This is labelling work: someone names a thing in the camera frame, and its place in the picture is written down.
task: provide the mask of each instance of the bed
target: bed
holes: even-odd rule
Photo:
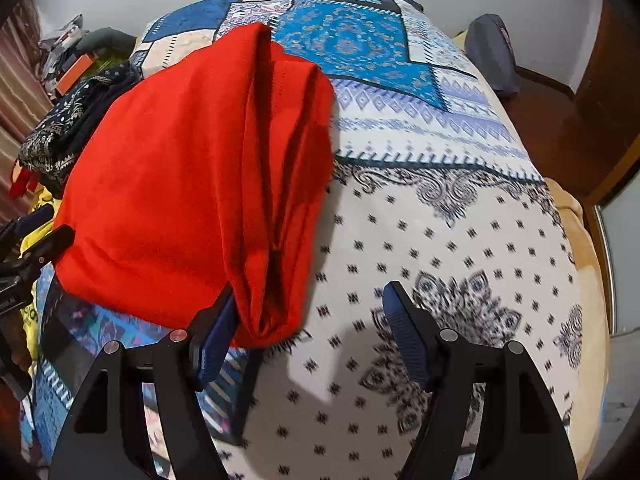
[[[153,77],[253,22],[331,79],[334,175],[302,328],[264,352],[231,350],[200,397],[230,478],[394,478],[430,396],[408,379],[382,313],[390,280],[472,342],[526,346],[582,474],[607,333],[579,205],[544,181],[482,75],[413,0],[204,0],[150,23],[130,62]],[[92,356],[166,329],[70,298],[52,268],[36,292],[36,422],[25,409],[22,426],[47,462]],[[482,394],[476,384],[457,478],[473,461]],[[152,391],[145,404],[157,470],[171,478]]]

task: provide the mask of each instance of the metal screw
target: metal screw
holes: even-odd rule
[[[107,352],[107,354],[113,354],[118,350],[118,348],[120,348],[120,343],[118,343],[117,341],[109,341],[104,346],[104,351]]]
[[[444,341],[453,342],[458,339],[458,333],[450,328],[445,328],[444,330],[440,330],[440,337]]]
[[[174,343],[179,343],[180,341],[184,341],[185,339],[187,339],[187,331],[183,328],[174,330],[169,334],[169,339]]]
[[[507,348],[514,354],[522,354],[524,352],[524,346],[522,346],[522,343],[518,343],[517,341],[509,341],[507,343]]]

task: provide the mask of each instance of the red cloth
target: red cloth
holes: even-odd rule
[[[76,163],[56,225],[67,292],[185,327],[229,281],[235,344],[295,332],[332,172],[333,89],[262,24],[141,82],[111,105]]]

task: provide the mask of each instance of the curtain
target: curtain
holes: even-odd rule
[[[0,221],[27,212],[11,200],[11,172],[21,142],[51,108],[38,79],[40,23],[33,0],[21,0],[0,29]]]

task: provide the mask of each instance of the gray backpack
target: gray backpack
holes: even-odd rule
[[[465,51],[499,97],[518,92],[516,59],[500,16],[484,14],[473,20],[466,34]]]

